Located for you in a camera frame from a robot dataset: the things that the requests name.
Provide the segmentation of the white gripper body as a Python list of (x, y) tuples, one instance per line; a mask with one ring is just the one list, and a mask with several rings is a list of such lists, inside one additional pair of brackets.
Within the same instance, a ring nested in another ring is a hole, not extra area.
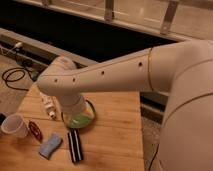
[(73, 115), (74, 113), (82, 112), (86, 108), (86, 101), (81, 97), (75, 104), (61, 107), (61, 113)]

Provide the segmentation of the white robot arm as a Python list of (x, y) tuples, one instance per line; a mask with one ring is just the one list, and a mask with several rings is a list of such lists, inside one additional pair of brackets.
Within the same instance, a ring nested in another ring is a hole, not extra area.
[(84, 92), (167, 92), (157, 170), (213, 171), (212, 40), (147, 48), (82, 69), (60, 56), (37, 84), (67, 114), (85, 108)]

